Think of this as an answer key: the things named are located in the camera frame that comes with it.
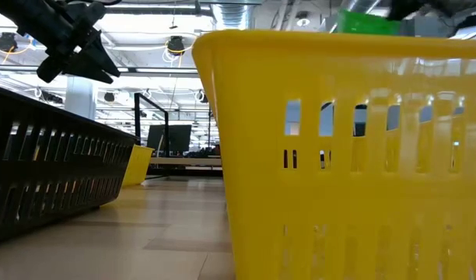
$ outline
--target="green object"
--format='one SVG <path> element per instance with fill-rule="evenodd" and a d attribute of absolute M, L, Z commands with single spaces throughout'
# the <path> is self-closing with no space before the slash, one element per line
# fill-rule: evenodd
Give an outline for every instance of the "green object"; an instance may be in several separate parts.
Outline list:
<path fill-rule="evenodd" d="M 347 10 L 338 13 L 339 33 L 397 35 L 401 22 L 390 21 L 381 16 L 367 15 Z"/>

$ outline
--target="tile floor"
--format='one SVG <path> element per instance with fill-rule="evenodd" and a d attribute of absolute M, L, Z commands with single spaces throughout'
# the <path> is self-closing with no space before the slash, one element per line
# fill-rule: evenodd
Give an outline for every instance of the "tile floor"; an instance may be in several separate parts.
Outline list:
<path fill-rule="evenodd" d="M 147 180 L 0 243 L 0 280 L 233 280 L 222 180 Z"/>

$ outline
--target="white pillar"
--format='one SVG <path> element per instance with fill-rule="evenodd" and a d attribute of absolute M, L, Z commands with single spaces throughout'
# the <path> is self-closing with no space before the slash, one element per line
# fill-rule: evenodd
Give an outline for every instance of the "white pillar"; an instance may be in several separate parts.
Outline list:
<path fill-rule="evenodd" d="M 92 81 L 83 77 L 67 78 L 65 109 L 71 113 L 95 119 L 98 89 Z"/>

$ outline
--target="yellow basket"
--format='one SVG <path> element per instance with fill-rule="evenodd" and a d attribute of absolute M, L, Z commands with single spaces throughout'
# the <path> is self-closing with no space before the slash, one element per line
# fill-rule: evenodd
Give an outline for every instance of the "yellow basket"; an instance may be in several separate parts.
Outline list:
<path fill-rule="evenodd" d="M 152 152 L 151 148 L 134 145 L 122 186 L 141 184 L 145 180 Z"/>
<path fill-rule="evenodd" d="M 193 54 L 238 280 L 476 279 L 476 41 L 224 31 Z M 332 136 L 320 136 L 326 103 Z"/>

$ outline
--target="black basket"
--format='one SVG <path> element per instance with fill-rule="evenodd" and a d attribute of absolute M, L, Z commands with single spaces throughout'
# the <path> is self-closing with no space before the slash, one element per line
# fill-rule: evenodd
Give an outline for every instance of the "black basket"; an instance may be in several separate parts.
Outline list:
<path fill-rule="evenodd" d="M 0 240 L 113 201 L 135 141 L 0 88 Z"/>

